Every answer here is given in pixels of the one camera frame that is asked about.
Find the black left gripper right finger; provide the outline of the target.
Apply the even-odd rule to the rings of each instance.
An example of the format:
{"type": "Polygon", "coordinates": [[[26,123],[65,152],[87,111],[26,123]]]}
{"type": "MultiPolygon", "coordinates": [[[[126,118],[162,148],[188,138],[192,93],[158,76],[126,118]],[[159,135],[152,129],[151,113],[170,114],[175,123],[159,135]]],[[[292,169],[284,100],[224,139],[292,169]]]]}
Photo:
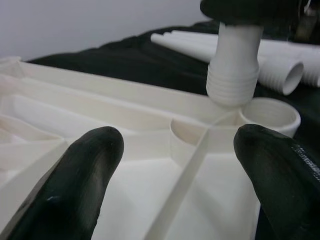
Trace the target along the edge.
{"type": "Polygon", "coordinates": [[[238,128],[234,151],[277,240],[320,240],[320,162],[257,124],[238,128]]]}

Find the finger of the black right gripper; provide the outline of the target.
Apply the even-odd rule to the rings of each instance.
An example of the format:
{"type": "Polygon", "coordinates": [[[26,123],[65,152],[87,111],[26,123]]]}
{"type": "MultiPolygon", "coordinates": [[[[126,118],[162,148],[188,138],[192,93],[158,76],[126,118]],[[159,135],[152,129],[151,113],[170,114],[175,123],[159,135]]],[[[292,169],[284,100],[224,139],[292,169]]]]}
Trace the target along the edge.
{"type": "Polygon", "coordinates": [[[304,0],[201,0],[201,12],[226,25],[289,25],[299,18],[304,0]]]}

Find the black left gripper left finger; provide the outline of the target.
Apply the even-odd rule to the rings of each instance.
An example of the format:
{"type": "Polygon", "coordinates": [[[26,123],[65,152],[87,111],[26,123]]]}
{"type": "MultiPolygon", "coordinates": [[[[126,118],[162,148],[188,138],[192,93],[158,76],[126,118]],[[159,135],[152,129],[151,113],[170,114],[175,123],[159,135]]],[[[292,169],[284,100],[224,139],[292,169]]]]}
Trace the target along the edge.
{"type": "Polygon", "coordinates": [[[91,240],[124,153],[118,129],[92,129],[40,178],[4,228],[4,240],[91,240]]]}

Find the white plastic table leg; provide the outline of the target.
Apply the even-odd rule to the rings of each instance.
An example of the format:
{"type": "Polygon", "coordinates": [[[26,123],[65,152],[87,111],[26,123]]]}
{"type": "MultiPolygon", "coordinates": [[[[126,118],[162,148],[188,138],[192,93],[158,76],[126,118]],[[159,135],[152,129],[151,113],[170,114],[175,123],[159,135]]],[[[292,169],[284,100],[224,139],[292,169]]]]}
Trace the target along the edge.
{"type": "MultiPolygon", "coordinates": [[[[211,43],[218,43],[218,35],[211,33],[200,33],[173,30],[171,32],[174,36],[188,36],[188,38],[195,38],[211,43]]],[[[289,41],[262,39],[260,41],[259,52],[262,56],[284,56],[290,58],[297,58],[303,61],[310,61],[312,63],[320,64],[320,46],[302,43],[294,43],[289,41]]]]}
{"type": "MultiPolygon", "coordinates": [[[[217,45],[206,45],[181,37],[153,33],[150,40],[162,47],[176,51],[188,57],[209,63],[216,53],[217,45]]],[[[258,82],[284,96],[291,94],[299,85],[304,71],[304,64],[300,60],[281,56],[258,55],[258,82]]]]}
{"type": "Polygon", "coordinates": [[[263,30],[259,25],[220,23],[206,80],[206,91],[212,101],[226,107],[251,101],[260,70],[258,50],[263,30]]]}
{"type": "MultiPolygon", "coordinates": [[[[183,40],[189,40],[192,42],[200,43],[200,44],[205,44],[205,45],[212,45],[214,43],[208,42],[206,40],[199,40],[198,38],[188,38],[188,36],[176,36],[173,35],[171,32],[166,32],[164,35],[170,35],[172,37],[180,37],[183,40]]],[[[288,56],[281,56],[281,55],[272,55],[272,56],[277,56],[277,57],[287,57],[290,59],[295,59],[302,61],[304,65],[304,70],[303,70],[303,75],[300,80],[300,83],[311,86],[311,87],[316,87],[320,88],[320,64],[319,63],[313,63],[311,61],[306,61],[306,60],[300,60],[298,58],[292,58],[288,56]]]]}

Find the white plastic children table top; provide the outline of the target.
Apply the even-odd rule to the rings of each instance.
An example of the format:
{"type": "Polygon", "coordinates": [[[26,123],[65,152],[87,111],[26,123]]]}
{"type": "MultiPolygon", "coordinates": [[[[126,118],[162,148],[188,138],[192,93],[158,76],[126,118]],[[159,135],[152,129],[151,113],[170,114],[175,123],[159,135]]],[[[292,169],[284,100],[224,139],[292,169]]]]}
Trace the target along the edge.
{"type": "Polygon", "coordinates": [[[233,139],[244,124],[293,137],[301,117],[255,98],[208,97],[0,58],[0,240],[40,178],[82,135],[122,134],[91,240],[254,240],[260,211],[233,139]]]}

